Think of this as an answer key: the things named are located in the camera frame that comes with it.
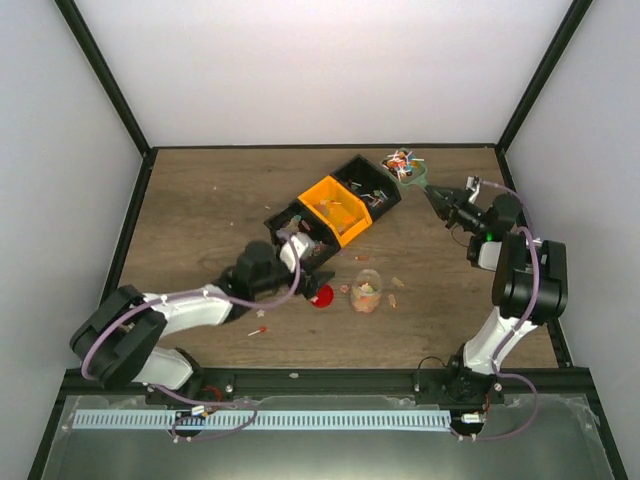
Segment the green slotted plastic scoop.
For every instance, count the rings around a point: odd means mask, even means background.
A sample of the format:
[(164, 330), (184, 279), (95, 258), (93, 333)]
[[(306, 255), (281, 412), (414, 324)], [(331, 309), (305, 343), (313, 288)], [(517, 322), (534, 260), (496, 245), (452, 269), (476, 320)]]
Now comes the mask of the green slotted plastic scoop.
[(396, 150), (385, 156), (380, 164), (390, 178), (402, 188), (417, 186), (425, 189), (428, 185), (426, 162), (423, 158), (418, 158), (412, 150)]

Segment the black bin with lollipops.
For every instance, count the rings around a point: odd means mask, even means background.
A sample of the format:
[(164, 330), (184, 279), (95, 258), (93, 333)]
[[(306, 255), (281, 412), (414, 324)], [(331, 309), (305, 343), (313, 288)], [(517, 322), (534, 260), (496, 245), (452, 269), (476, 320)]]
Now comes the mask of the black bin with lollipops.
[(364, 202), (373, 222), (380, 220), (401, 201), (399, 188), (393, 180), (361, 155), (354, 156), (334, 170), (331, 176)]

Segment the black bin with popsicle candies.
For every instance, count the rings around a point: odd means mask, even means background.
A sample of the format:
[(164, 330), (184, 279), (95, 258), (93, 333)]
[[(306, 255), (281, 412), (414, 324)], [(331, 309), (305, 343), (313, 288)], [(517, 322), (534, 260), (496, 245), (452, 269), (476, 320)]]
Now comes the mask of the black bin with popsicle candies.
[(286, 232), (291, 236), (296, 251), (302, 254), (301, 268), (306, 273), (318, 270), (340, 250), (333, 231), (300, 200), (271, 214), (264, 225), (272, 242), (277, 246), (285, 245), (287, 250), (287, 240), (280, 238), (278, 233)]

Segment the orange bin with gummies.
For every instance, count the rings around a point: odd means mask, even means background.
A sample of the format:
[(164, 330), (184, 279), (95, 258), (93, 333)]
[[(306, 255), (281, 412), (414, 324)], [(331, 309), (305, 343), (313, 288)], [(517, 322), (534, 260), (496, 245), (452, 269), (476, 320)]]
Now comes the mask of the orange bin with gummies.
[(366, 204), (332, 176), (324, 177), (297, 199), (331, 230), (341, 247), (373, 224)]

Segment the clear plastic jar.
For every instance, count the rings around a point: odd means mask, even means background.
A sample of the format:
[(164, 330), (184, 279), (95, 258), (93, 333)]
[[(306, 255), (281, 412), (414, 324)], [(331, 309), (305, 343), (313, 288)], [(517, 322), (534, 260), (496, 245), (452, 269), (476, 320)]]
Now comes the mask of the clear plastic jar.
[(374, 312), (382, 297), (382, 279), (373, 269), (361, 270), (355, 277), (350, 291), (350, 303), (358, 313)]

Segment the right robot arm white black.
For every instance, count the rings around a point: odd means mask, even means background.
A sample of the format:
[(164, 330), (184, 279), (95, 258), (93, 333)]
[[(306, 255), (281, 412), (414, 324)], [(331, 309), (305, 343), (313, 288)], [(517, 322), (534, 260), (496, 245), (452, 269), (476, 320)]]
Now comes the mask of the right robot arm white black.
[(488, 393), (504, 359), (527, 334), (558, 319), (569, 297), (566, 246), (536, 239), (528, 227), (517, 226), (525, 208), (507, 188), (488, 208), (479, 207), (483, 184), (471, 177), (463, 189), (424, 187), (445, 227), (460, 227), (471, 235), (466, 249), (471, 266), (494, 274), (489, 316), (446, 366), (444, 392), (458, 403)]

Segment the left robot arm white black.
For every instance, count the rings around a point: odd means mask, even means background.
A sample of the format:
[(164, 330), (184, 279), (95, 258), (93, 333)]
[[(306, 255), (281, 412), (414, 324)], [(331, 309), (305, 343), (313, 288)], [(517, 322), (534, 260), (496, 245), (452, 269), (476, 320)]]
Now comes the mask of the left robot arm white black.
[(199, 365), (179, 347), (160, 347), (162, 338), (221, 326), (250, 310), (276, 308), (296, 295), (317, 301), (333, 279), (332, 271), (305, 268), (314, 249), (308, 236), (294, 234), (282, 240), (278, 247), (264, 241), (248, 243), (234, 265), (198, 289), (152, 294), (131, 285), (117, 288), (69, 341), (82, 376), (105, 389), (130, 383), (158, 385), (181, 403), (196, 402), (205, 382)]

